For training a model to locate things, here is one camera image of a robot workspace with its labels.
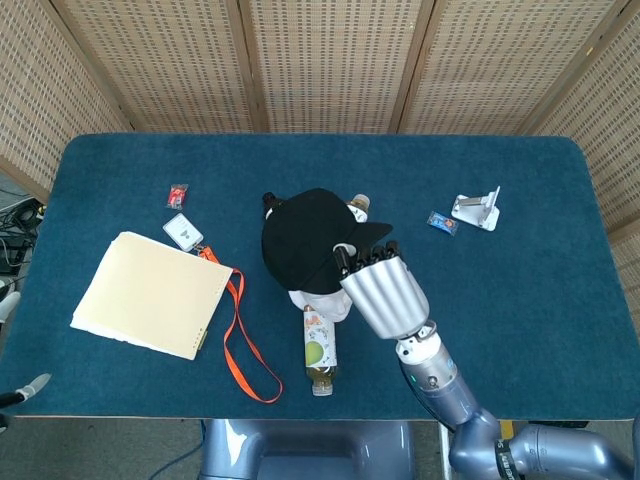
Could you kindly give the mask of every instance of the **white card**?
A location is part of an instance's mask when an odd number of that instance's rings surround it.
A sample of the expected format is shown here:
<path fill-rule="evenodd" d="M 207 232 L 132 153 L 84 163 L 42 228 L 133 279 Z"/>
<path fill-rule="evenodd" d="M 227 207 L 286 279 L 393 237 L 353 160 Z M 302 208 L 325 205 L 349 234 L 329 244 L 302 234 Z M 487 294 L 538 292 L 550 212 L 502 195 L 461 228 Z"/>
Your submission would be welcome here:
<path fill-rule="evenodd" d="M 193 250 L 193 247 L 204 239 L 198 229 L 181 213 L 169 220 L 162 228 L 185 252 Z"/>

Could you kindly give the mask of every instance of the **baseball cap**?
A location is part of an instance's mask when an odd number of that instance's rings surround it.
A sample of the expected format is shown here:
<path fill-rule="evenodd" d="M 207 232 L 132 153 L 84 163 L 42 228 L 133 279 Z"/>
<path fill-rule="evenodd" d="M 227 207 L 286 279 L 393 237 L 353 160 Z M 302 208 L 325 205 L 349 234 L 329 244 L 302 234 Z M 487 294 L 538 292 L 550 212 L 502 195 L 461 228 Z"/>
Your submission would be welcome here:
<path fill-rule="evenodd" d="M 326 295 L 341 288 L 333 247 L 371 247 L 392 229 L 386 223 L 358 223 L 337 195 L 316 188 L 274 209 L 262 230 L 262 257 L 287 290 Z"/>

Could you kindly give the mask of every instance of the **bottle cap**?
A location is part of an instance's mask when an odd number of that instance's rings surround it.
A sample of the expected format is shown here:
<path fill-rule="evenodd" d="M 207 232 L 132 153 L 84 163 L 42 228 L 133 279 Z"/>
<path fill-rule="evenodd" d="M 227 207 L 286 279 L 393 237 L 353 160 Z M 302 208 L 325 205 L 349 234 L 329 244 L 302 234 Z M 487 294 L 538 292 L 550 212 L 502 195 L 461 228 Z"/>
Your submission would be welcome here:
<path fill-rule="evenodd" d="M 365 208 L 367 210 L 369 209 L 369 205 L 371 205 L 371 200 L 369 200 L 369 197 L 363 195 L 362 193 L 357 194 L 355 197 L 353 197 L 353 199 L 365 205 Z"/>
<path fill-rule="evenodd" d="M 314 383 L 311 386 L 311 392 L 315 397 L 327 397 L 333 394 L 333 384 Z"/>

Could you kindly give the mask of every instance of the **blue tablecloth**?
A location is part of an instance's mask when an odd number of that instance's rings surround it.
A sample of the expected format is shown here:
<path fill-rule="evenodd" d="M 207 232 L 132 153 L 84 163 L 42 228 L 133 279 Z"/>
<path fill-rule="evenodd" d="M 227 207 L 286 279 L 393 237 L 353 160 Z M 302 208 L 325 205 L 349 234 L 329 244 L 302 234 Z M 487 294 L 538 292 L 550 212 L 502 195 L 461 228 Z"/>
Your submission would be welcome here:
<path fill-rule="evenodd" d="M 188 183 L 184 214 L 247 276 L 243 317 L 282 377 L 261 405 L 236 386 L 222 334 L 225 295 L 190 362 L 69 327 L 109 243 L 133 231 L 172 245 L 169 187 Z M 429 227 L 455 196 L 496 186 L 495 232 Z M 565 138 L 108 134 L 75 139 L 54 186 L 24 297 L 0 362 L 0 389 L 42 372 L 41 394 L 12 410 L 42 415 L 428 418 L 398 370 L 394 344 L 352 311 L 336 327 L 334 395 L 304 375 L 301 314 L 261 258 L 261 197 L 324 187 L 372 199 L 423 286 L 440 334 L 479 401 L 514 419 L 613 419 L 640 406 L 640 349 L 584 157 Z M 167 282 L 180 282 L 167 272 Z M 231 347 L 265 395 L 275 386 L 241 337 Z"/>

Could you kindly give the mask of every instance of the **green fruit label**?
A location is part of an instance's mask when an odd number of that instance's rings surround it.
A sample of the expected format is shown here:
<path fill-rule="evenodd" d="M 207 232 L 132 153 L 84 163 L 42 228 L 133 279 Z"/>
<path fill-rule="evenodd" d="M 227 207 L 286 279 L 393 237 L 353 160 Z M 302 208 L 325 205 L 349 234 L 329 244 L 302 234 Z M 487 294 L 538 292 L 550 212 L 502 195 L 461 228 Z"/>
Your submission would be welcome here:
<path fill-rule="evenodd" d="M 335 367 L 334 324 L 317 312 L 304 312 L 304 355 L 307 367 Z"/>

